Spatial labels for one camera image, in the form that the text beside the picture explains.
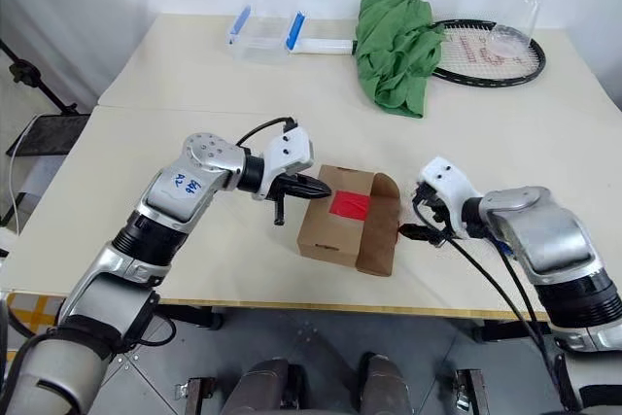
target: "green towel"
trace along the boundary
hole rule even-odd
[[[442,27],[430,28],[422,0],[362,0],[357,26],[359,81],[385,111],[421,118],[426,81],[440,60]]]

